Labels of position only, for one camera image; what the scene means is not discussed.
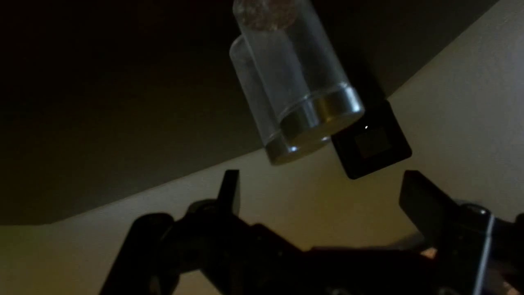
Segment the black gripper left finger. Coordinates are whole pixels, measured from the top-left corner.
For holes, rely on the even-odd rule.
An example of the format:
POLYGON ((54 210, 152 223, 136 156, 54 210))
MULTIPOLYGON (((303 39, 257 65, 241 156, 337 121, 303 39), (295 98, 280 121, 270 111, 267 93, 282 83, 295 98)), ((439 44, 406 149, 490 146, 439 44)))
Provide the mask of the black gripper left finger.
POLYGON ((237 215, 241 208, 239 201, 239 170, 226 170, 219 193, 218 193, 218 208, 224 213, 237 215))

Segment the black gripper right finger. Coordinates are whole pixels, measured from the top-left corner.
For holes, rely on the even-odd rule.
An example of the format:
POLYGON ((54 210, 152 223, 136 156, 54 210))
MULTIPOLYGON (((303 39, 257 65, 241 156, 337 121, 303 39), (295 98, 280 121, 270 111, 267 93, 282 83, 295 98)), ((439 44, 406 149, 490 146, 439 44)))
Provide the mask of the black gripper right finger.
POLYGON ((406 170, 400 206, 429 244, 444 246, 457 239, 462 208, 419 170, 406 170))

